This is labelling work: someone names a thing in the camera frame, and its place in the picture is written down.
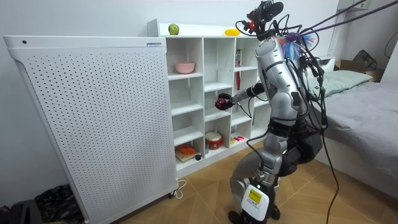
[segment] white power cord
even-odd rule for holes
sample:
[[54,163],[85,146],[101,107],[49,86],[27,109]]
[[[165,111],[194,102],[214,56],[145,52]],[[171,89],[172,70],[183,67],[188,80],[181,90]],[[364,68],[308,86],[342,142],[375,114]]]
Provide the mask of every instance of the white power cord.
[[177,199],[181,199],[184,196],[184,194],[182,193],[181,189],[186,186],[187,181],[186,180],[179,180],[178,182],[184,182],[184,184],[181,187],[179,187],[177,190],[173,191],[173,196],[175,196],[175,198],[177,198]]

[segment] white perforated panel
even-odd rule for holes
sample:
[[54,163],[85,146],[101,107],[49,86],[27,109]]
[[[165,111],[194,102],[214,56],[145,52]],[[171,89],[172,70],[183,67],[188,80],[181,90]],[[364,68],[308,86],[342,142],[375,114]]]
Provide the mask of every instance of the white perforated panel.
[[176,184],[164,55],[162,47],[135,47],[38,50],[25,58],[91,223]]

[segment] gray pillow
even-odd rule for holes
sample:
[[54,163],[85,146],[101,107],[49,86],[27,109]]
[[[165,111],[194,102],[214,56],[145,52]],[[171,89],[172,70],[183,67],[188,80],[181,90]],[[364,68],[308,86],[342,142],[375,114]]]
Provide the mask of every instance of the gray pillow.
[[[367,82],[372,79],[371,76],[358,72],[340,70],[325,73],[323,76],[323,87],[325,88],[325,96],[330,96],[334,93],[339,93],[344,90]],[[308,90],[314,95],[319,95],[319,84],[316,78],[308,79]]]

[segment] wooden floor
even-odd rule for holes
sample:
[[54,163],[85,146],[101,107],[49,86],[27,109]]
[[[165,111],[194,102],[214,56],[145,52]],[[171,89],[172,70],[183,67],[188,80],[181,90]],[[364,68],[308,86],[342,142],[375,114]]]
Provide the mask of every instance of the wooden floor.
[[[224,224],[234,210],[229,177],[244,149],[186,177],[183,199],[162,198],[120,220],[128,224]],[[340,192],[331,210],[330,224],[398,223],[398,200],[357,180],[337,172]],[[330,168],[318,161],[300,165],[297,171],[281,179],[276,203],[281,219],[268,224],[326,223],[326,213],[335,192]]]

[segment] black wheel caster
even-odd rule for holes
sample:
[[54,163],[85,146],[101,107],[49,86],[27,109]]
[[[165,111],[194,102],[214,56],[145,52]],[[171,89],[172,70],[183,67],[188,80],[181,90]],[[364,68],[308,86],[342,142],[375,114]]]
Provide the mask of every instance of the black wheel caster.
[[230,211],[228,213],[228,219],[232,224],[241,223],[241,215],[238,212]]
[[276,205],[274,205],[274,208],[272,208],[271,218],[273,220],[280,220],[280,211]]

